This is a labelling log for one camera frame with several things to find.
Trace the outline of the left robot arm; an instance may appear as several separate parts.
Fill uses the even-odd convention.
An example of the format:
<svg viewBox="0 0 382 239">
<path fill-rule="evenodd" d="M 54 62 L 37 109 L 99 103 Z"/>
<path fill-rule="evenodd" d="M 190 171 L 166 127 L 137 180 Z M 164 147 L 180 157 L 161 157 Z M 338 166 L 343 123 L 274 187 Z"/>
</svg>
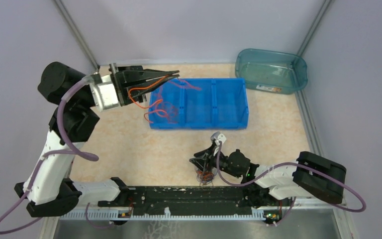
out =
<svg viewBox="0 0 382 239">
<path fill-rule="evenodd" d="M 129 206 L 131 193 L 118 177 L 103 182 L 75 182 L 67 172 L 79 156 L 97 161 L 95 154 L 81 151 L 99 121 L 97 112 L 141 103 L 145 96 L 179 76 L 177 70 L 145 69 L 140 65 L 111 64 L 107 75 L 81 73 L 61 62 L 44 69 L 38 91 L 56 104 L 37 164 L 28 180 L 15 186 L 27 199 L 33 218 L 58 217 L 79 205 Z"/>
</svg>

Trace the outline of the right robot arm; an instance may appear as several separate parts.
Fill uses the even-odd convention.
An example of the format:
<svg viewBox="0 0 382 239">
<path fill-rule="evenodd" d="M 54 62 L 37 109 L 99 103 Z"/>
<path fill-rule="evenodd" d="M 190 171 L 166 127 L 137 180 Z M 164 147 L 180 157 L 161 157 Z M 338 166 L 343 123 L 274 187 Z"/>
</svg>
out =
<svg viewBox="0 0 382 239">
<path fill-rule="evenodd" d="M 253 180 L 255 185 L 263 188 L 260 198 L 266 205 L 289 197 L 316 197 L 330 204 L 343 201 L 344 188 L 314 170 L 344 183 L 346 168 L 308 151 L 302 151 L 292 165 L 275 169 L 251 163 L 238 149 L 226 156 L 217 152 L 214 145 L 195 153 L 189 162 L 200 171 L 219 169 L 233 177 L 241 177 L 242 183 Z"/>
</svg>

